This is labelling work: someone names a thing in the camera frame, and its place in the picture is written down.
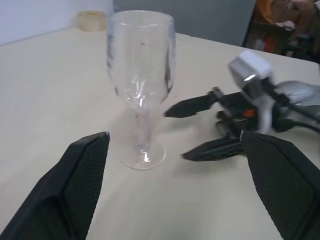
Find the glass base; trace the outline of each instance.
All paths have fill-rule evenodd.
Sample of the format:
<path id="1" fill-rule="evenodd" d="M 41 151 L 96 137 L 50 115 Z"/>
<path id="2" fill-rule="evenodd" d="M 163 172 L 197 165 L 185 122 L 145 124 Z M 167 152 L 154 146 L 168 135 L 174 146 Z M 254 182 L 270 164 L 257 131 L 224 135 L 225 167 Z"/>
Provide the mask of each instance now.
<path id="1" fill-rule="evenodd" d="M 127 140 L 117 144 L 121 162 L 134 170 L 148 170 L 158 166 L 166 157 L 164 146 L 153 140 L 147 151 L 139 151 Z"/>

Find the table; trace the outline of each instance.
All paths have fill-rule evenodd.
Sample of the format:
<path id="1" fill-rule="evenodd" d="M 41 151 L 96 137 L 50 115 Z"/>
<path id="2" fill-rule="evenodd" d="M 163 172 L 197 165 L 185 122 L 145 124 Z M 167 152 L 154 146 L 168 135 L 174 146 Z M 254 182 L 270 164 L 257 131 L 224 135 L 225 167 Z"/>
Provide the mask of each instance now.
<path id="1" fill-rule="evenodd" d="M 244 49 L 177 34 L 176 81 L 154 113 L 167 157 L 148 171 L 119 160 L 112 141 L 132 114 L 115 94 L 105 66 L 106 33 L 75 28 L 0 47 L 0 231 L 38 179 L 83 136 L 109 131 L 111 142 L 88 240 L 280 240 L 260 201 L 245 157 L 218 162 L 180 158 L 218 138 L 219 109 L 185 118 L 160 114 L 178 101 L 219 86 L 238 91 L 227 69 Z M 320 84 L 317 64 L 258 52 L 276 81 Z M 294 129 L 277 137 L 296 144 L 320 168 L 319 136 Z"/>

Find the roll of tape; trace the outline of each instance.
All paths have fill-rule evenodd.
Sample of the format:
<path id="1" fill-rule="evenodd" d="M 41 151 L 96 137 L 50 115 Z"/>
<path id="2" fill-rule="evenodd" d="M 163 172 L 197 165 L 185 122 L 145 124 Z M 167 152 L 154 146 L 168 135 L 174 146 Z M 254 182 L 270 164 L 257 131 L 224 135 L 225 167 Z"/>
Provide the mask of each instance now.
<path id="1" fill-rule="evenodd" d="M 77 14 L 78 28 L 84 32 L 100 32 L 107 29 L 107 17 L 103 11 L 81 11 Z"/>

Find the robotic hand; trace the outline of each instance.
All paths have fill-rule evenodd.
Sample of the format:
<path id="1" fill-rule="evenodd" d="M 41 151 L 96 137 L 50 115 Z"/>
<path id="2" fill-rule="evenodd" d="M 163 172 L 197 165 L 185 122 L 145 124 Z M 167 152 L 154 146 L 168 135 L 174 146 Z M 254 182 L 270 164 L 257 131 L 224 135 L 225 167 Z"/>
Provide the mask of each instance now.
<path id="1" fill-rule="evenodd" d="M 242 131 L 267 134 L 272 128 L 284 132 L 300 126 L 320 133 L 320 86 L 299 81 L 273 85 L 274 71 L 262 57 L 250 50 L 228 65 L 234 82 L 241 89 L 224 95 L 214 87 L 207 95 L 187 99 L 172 106 L 165 117 L 185 118 L 219 103 L 216 127 L 222 138 L 206 142 L 183 158 L 191 161 L 218 161 L 243 154 Z"/>

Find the plastic wine glass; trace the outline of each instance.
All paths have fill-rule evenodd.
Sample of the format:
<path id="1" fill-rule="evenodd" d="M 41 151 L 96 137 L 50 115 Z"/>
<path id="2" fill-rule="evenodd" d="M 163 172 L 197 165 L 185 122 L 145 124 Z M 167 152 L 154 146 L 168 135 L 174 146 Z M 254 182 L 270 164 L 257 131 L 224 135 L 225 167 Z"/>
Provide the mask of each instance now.
<path id="1" fill-rule="evenodd" d="M 136 111 L 136 137 L 123 137 L 121 161 L 147 170 L 166 157 L 151 138 L 150 110 L 164 101 L 175 79 L 174 19 L 155 11 L 122 11 L 108 21 L 107 71 L 116 94 Z"/>

